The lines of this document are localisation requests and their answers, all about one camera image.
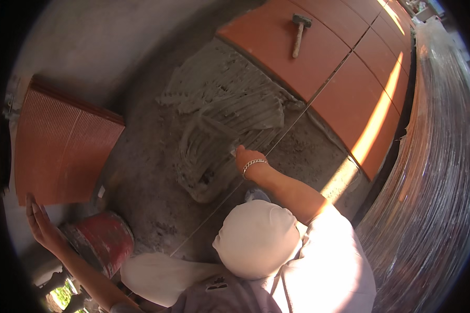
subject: silver bracelet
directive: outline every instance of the silver bracelet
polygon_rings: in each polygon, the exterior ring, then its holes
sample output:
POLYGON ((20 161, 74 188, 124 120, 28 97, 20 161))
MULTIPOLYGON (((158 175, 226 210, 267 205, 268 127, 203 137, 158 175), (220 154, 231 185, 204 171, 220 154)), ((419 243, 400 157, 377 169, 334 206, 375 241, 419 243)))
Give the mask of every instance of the silver bracelet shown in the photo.
POLYGON ((252 160, 252 161, 247 162, 247 164, 246 164, 246 165, 244 166, 244 168, 242 169, 242 177, 243 177, 244 179, 246 179, 246 178, 245 178, 245 171, 247 171, 247 169, 249 168, 249 166, 251 166, 251 165, 253 165, 253 164, 255 164, 255 163, 258 163, 258 162, 268 163, 267 160, 263 160, 263 159, 256 159, 256 160, 252 160))

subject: plastic wrap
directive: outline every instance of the plastic wrap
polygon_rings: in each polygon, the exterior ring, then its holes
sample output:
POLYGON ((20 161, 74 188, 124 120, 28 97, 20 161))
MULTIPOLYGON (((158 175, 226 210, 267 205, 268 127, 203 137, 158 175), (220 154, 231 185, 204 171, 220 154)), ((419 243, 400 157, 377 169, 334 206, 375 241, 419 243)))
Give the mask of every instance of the plastic wrap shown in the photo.
POLYGON ((470 255, 470 70, 433 19, 416 26, 416 59, 407 135, 356 229, 373 312, 436 310, 470 255))

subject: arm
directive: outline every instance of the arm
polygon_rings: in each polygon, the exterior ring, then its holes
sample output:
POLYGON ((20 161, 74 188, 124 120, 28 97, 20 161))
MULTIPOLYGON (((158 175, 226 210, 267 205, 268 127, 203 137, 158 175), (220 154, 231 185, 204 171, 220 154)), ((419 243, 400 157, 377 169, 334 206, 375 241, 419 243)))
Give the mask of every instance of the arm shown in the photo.
MULTIPOLYGON (((237 148, 237 168, 242 172, 243 167, 251 160, 265 159, 265 156, 244 146, 237 148)), ((270 191, 284 207, 296 216, 297 220, 308 226, 310 221, 325 210, 336 208, 323 195, 307 184, 290 178, 268 163, 255 163, 245 171, 246 179, 252 180, 264 189, 270 191)))
POLYGON ((138 308, 110 279, 96 271, 68 246, 59 230, 50 222, 44 206, 38 205, 31 194, 26 197, 26 215, 35 240, 64 264, 103 309, 109 312, 114 304, 119 303, 138 308))

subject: red bucket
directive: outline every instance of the red bucket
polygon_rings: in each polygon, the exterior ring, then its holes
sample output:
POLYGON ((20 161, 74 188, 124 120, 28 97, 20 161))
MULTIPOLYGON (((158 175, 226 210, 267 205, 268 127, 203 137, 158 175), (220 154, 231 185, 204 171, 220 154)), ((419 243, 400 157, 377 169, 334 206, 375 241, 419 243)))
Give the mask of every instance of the red bucket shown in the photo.
POLYGON ((103 212, 61 228, 75 251, 106 277, 119 270, 134 248, 134 236, 124 219, 103 212))

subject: wooden handle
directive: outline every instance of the wooden handle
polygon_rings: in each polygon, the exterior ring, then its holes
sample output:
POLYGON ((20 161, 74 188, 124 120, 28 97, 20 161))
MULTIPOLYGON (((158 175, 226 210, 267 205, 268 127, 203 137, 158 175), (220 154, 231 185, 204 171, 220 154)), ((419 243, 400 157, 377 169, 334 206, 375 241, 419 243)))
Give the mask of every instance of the wooden handle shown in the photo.
POLYGON ((301 46, 301 36, 303 35, 304 23, 299 23, 298 35, 296 36, 296 42, 294 43, 293 58, 297 58, 299 54, 299 47, 301 46))

